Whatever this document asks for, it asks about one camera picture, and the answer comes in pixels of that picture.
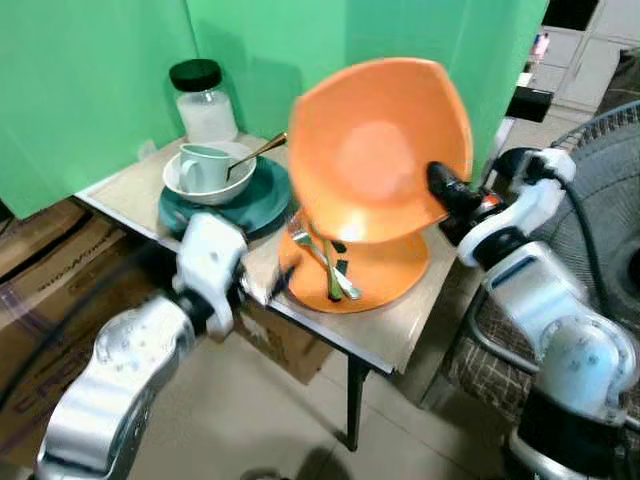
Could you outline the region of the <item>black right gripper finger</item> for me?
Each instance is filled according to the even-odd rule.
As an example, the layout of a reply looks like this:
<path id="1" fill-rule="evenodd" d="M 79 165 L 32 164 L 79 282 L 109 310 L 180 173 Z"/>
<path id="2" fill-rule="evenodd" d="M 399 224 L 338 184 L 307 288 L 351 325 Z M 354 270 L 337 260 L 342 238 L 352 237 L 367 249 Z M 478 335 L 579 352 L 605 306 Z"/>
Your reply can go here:
<path id="1" fill-rule="evenodd" d="M 472 189 L 443 163 L 429 163 L 428 188 L 442 206 L 471 206 Z"/>

